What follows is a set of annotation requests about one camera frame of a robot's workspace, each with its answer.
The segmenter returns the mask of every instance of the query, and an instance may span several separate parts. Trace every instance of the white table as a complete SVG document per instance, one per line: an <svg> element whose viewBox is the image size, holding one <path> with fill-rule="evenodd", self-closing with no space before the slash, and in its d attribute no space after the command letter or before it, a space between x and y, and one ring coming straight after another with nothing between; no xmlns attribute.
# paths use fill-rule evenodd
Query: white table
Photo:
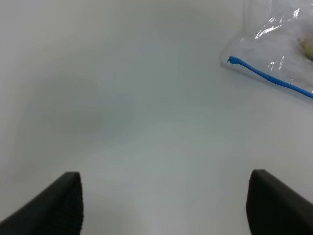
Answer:
<svg viewBox="0 0 313 235"><path fill-rule="evenodd" d="M82 234L248 235L250 173L313 201L313 101L221 68L242 2L3 0L0 219L80 171Z"/></svg>

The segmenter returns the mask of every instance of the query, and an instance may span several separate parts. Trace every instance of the food item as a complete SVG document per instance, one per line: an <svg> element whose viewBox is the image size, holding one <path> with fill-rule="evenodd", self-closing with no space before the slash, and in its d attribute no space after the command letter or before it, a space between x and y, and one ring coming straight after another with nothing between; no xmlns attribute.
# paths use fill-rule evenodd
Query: food item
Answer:
<svg viewBox="0 0 313 235"><path fill-rule="evenodd" d="M298 38L298 42L304 50L304 54L313 60L313 38Z"/></svg>

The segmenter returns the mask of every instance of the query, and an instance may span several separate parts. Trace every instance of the clear plastic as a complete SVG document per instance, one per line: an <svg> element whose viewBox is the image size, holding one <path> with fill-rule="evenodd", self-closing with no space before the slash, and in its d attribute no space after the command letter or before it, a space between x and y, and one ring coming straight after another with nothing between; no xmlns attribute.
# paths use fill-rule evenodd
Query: clear plastic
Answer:
<svg viewBox="0 0 313 235"><path fill-rule="evenodd" d="M237 57L299 92L313 94L313 61L305 55L302 39L313 39L313 0L249 0L243 29L222 51L221 63L247 70L227 62Z"/></svg>

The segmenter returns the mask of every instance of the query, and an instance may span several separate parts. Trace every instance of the plastic bag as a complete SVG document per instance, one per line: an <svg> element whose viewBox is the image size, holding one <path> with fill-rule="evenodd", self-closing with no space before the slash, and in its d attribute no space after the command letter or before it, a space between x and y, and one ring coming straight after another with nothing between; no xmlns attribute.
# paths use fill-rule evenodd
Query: plastic bag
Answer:
<svg viewBox="0 0 313 235"><path fill-rule="evenodd" d="M221 63L313 98L313 61L306 56L310 47L303 49L304 41L313 47L313 1L250 0L245 6L243 29L221 52Z"/></svg>

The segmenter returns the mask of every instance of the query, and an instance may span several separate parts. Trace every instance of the blue zipper seal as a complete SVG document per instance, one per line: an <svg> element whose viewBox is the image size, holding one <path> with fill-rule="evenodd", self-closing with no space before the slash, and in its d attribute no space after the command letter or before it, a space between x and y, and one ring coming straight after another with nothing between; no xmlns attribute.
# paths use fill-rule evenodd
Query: blue zipper seal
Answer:
<svg viewBox="0 0 313 235"><path fill-rule="evenodd" d="M299 92L299 93L306 95L307 97L310 97L313 99L313 93L306 91L302 88L296 87L290 83L279 80L279 79L272 77L266 73L263 73L263 72L257 70L256 68L252 67L251 65L247 64L246 62L242 61L241 59L237 58L237 57L230 56L228 59L228 62L230 62L231 64L235 64L235 65L236 64L242 65L242 66L246 67L247 69L251 70L252 72L256 73L257 75L260 75L261 77L265 78L267 81L270 81L270 82L275 83L275 84L282 86L282 87L287 87L291 90Z"/></svg>

